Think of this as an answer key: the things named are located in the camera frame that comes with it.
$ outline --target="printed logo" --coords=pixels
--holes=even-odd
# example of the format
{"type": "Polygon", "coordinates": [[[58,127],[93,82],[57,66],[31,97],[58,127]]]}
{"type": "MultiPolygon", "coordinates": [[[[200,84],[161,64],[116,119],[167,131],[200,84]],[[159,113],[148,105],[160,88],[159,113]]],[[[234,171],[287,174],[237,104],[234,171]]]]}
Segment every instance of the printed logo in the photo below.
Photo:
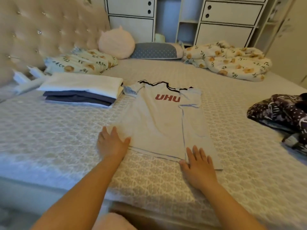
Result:
{"type": "Polygon", "coordinates": [[[167,99],[168,99],[168,101],[173,100],[174,102],[179,102],[180,101],[180,97],[178,97],[178,99],[177,99],[177,96],[173,96],[173,95],[168,96],[167,94],[166,95],[163,94],[160,97],[160,94],[157,94],[157,96],[156,96],[156,100],[167,100],[167,99]]]}

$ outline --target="patterned bedsheet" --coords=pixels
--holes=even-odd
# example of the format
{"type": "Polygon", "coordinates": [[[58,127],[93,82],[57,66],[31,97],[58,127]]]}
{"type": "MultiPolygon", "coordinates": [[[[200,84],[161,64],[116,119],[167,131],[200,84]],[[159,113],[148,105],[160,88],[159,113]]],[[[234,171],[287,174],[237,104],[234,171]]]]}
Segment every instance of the patterned bedsheet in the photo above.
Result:
{"type": "MultiPolygon", "coordinates": [[[[287,151],[282,135],[246,117],[247,109],[275,93],[305,89],[268,73],[263,82],[214,74],[180,61],[121,60],[105,72],[126,85],[146,79],[171,87],[198,87],[211,138],[224,170],[219,182],[272,228],[307,227],[307,158],[287,151]]],[[[0,104],[0,176],[70,189],[99,161],[98,132],[132,101],[112,109],[46,103],[32,91],[0,104]]],[[[179,165],[130,151],[106,198],[163,215],[218,226],[207,200],[182,179],[179,165]]]]}

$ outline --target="cat-shaped pillow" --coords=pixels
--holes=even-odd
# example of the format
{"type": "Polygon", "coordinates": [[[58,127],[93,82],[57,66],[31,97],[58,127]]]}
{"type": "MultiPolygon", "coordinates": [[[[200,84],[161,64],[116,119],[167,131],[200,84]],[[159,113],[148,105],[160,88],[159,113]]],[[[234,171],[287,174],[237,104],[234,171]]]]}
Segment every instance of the cat-shaped pillow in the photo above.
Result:
{"type": "Polygon", "coordinates": [[[120,26],[107,32],[101,32],[98,42],[99,51],[117,59],[128,58],[134,51],[135,41],[132,35],[120,26]]]}

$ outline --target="beige upholstered headboard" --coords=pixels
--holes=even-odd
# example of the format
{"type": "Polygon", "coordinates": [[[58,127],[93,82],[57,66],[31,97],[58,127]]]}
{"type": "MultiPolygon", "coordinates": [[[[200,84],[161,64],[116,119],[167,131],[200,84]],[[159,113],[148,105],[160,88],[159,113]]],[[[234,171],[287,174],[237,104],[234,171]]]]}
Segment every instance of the beige upholstered headboard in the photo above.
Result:
{"type": "Polygon", "coordinates": [[[0,0],[0,87],[12,80],[12,68],[44,67],[43,59],[75,46],[98,48],[100,31],[110,29],[103,7],[76,0],[0,0]]]}

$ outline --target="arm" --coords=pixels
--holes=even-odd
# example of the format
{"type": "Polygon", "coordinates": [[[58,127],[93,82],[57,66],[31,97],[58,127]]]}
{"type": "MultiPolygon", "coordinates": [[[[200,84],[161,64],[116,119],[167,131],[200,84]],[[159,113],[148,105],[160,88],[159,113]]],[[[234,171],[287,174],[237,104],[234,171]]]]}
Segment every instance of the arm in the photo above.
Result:
{"type": "Polygon", "coordinates": [[[103,127],[97,148],[104,159],[43,214],[32,230],[91,230],[111,179],[125,157],[130,139],[119,139],[116,128],[103,127]]]}
{"type": "Polygon", "coordinates": [[[210,156],[206,157],[201,148],[187,148],[190,166],[181,161],[181,168],[190,184],[201,190],[212,205],[223,229],[225,230],[266,230],[255,217],[248,213],[217,182],[216,173],[210,156]]]}

